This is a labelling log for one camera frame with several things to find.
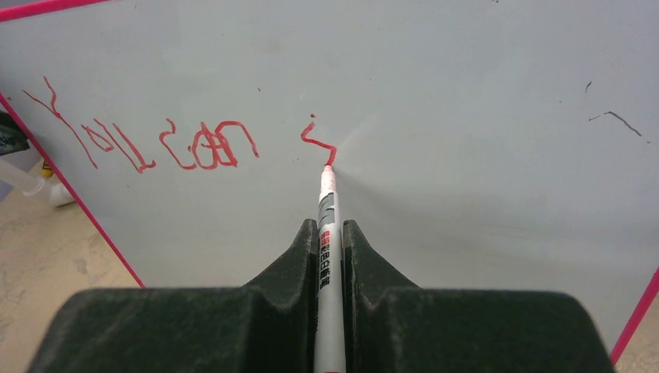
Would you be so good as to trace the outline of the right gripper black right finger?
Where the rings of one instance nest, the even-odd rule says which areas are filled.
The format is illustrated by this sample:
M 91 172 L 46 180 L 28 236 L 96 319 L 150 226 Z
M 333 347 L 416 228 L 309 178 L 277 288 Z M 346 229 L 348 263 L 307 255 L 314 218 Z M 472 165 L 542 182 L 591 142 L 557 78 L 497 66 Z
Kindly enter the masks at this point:
M 611 372 L 575 298 L 551 291 L 421 288 L 343 224 L 351 372 Z

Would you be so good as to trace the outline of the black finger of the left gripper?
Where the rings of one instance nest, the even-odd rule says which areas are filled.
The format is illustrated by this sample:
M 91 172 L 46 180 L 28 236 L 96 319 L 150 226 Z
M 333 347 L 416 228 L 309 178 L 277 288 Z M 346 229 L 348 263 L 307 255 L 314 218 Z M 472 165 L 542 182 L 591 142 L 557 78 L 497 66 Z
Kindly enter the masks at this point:
M 30 148 L 28 137 L 6 112 L 0 113 L 0 155 L 22 152 Z

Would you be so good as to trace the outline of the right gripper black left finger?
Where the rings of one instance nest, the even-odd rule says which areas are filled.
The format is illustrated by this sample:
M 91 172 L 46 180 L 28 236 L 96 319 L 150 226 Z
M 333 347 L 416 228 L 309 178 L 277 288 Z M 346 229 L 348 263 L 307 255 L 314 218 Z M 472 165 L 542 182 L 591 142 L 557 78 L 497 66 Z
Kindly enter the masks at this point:
M 31 372 L 309 372 L 316 222 L 237 288 L 93 288 L 55 314 Z

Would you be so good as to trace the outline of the white red marker pen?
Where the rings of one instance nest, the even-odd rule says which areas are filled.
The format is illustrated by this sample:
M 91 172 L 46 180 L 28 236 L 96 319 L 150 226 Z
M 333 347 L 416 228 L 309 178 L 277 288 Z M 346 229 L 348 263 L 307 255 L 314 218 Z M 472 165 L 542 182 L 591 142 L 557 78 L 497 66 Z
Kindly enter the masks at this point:
M 345 372 L 347 370 L 343 321 L 341 229 L 336 177 L 333 168 L 326 165 L 321 174 L 319 194 L 314 372 Z

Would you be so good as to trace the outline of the pink framed whiteboard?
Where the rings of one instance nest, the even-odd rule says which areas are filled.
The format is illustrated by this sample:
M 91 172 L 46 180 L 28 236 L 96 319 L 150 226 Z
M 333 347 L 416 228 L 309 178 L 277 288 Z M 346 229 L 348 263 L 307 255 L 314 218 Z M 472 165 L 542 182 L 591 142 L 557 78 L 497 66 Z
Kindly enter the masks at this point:
M 656 1 L 31 2 L 1 102 L 149 287 L 247 282 L 332 160 L 416 284 L 567 293 L 613 360 L 656 294 Z

